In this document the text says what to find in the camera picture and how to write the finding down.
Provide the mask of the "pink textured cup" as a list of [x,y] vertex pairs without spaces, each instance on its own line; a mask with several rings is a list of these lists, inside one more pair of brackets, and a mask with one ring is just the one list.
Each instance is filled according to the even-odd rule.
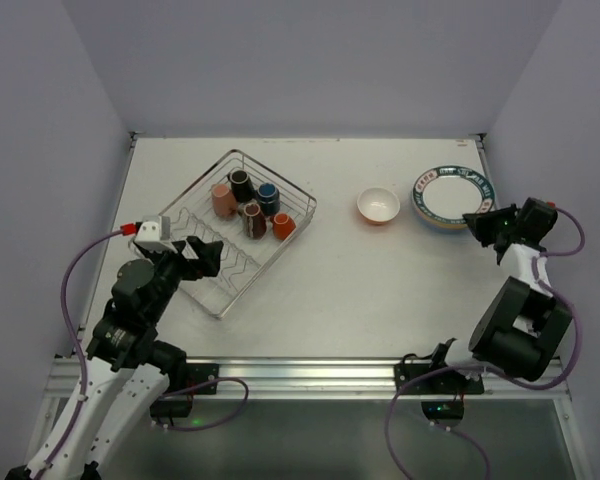
[[229,219],[237,213],[237,200],[226,184],[215,184],[211,188],[211,201],[214,213],[222,219]]

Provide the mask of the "dark green plate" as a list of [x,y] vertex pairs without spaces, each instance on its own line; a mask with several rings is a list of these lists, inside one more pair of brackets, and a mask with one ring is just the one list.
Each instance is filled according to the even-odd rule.
[[480,172],[459,165],[442,165],[422,173],[411,190],[411,203],[424,205],[447,219],[491,211],[496,203],[491,182]]

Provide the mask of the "brown striped mug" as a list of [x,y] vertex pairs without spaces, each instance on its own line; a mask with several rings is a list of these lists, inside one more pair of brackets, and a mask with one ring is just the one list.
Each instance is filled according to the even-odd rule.
[[240,210],[243,233],[251,239],[262,238],[267,231],[267,222],[264,213],[257,202],[249,202],[241,206]]

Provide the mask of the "black mug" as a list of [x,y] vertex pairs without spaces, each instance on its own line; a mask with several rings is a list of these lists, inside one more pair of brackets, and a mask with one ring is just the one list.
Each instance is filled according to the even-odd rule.
[[245,170],[232,170],[227,174],[227,178],[238,203],[247,203],[255,198],[255,189],[251,177]]

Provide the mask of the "blue mug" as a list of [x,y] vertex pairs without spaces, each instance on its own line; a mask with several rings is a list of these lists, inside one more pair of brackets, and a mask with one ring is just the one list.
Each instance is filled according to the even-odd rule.
[[266,217],[276,215],[280,211],[280,192],[273,183],[263,183],[256,191],[256,198]]

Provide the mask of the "orange bowl white inside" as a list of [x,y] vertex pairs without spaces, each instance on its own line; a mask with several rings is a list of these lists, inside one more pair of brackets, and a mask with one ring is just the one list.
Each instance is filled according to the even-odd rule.
[[362,191],[356,199],[361,217],[372,225],[385,225],[393,221],[401,210],[397,195],[389,189],[371,187]]

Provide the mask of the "blue plate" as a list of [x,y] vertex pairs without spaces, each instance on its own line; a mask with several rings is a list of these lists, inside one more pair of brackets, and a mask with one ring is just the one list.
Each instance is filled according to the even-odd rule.
[[467,224],[462,219],[447,219],[432,213],[424,205],[412,202],[418,221],[430,230],[441,234],[468,234]]

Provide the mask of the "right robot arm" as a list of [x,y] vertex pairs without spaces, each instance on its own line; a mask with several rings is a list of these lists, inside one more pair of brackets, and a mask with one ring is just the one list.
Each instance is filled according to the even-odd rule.
[[554,204],[528,198],[486,213],[467,213],[465,223],[478,242],[491,247],[496,262],[510,275],[468,340],[470,358],[451,354],[455,338],[436,347],[430,369],[490,372],[529,390],[548,390],[562,383],[574,368],[581,340],[561,375],[547,383],[540,378],[570,327],[578,328],[575,309],[550,285],[546,260],[552,254],[541,241],[563,211]]

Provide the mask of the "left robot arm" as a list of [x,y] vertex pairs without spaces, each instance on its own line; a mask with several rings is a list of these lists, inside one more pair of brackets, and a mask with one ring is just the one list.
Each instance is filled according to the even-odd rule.
[[183,350],[157,338],[157,324],[183,281],[218,275],[224,244],[196,236],[123,264],[80,376],[48,439],[10,479],[99,479],[131,430],[187,371]]

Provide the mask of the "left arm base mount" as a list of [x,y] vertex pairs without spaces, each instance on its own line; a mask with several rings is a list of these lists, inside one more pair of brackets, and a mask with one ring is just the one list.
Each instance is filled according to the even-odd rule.
[[171,376],[170,386],[149,408],[150,417],[156,422],[174,425],[176,419],[186,418],[193,409],[197,396],[214,395],[216,385],[204,386],[196,391],[173,395],[173,392],[195,387],[209,382],[219,376],[220,365],[217,363],[194,362],[181,367],[175,376]]

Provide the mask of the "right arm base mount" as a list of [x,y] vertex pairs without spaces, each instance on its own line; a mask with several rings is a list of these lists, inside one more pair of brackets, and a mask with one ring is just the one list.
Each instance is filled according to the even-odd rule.
[[417,383],[407,388],[404,395],[447,396],[446,400],[422,400],[420,409],[424,417],[434,426],[456,427],[465,414],[465,398],[468,395],[485,393],[480,376],[471,377],[455,370],[442,372],[448,367],[452,348],[458,346],[458,339],[451,337],[438,343],[427,355],[407,353],[393,366],[396,389],[400,389],[415,379]]

